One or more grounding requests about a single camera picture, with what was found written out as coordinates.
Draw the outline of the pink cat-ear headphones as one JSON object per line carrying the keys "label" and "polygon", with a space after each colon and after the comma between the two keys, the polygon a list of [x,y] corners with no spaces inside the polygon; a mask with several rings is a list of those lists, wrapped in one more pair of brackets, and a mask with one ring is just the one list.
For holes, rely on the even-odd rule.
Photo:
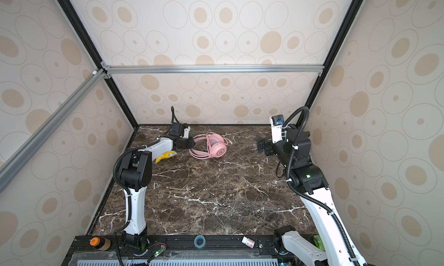
{"label": "pink cat-ear headphones", "polygon": [[206,160],[223,157],[227,152],[227,146],[232,141],[216,133],[199,134],[193,137],[195,143],[206,142],[206,151],[190,149],[189,153],[196,159]]}

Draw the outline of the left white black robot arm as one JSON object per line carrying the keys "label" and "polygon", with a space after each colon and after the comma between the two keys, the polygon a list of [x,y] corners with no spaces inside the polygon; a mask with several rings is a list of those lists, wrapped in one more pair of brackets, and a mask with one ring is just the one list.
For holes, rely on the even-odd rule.
{"label": "left white black robot arm", "polygon": [[191,149],[194,142],[188,137],[190,126],[180,123],[171,108],[172,117],[169,129],[148,145],[128,148],[117,159],[113,168],[114,181],[124,190],[126,198],[126,222],[122,228],[122,240],[127,245],[144,251],[148,248],[145,221],[145,194],[153,175],[153,163],[162,155]]}

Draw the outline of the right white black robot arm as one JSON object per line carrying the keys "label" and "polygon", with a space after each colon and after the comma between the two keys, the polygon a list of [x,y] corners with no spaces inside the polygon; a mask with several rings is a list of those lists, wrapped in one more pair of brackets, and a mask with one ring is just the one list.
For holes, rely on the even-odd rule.
{"label": "right white black robot arm", "polygon": [[283,167],[281,177],[304,203],[324,248],[285,226],[275,230],[275,249],[279,254],[293,254],[305,266],[366,266],[336,211],[326,177],[312,162],[310,133],[304,130],[308,119],[306,106],[288,118],[282,114],[270,117],[271,137],[257,138],[257,150],[278,159]]}

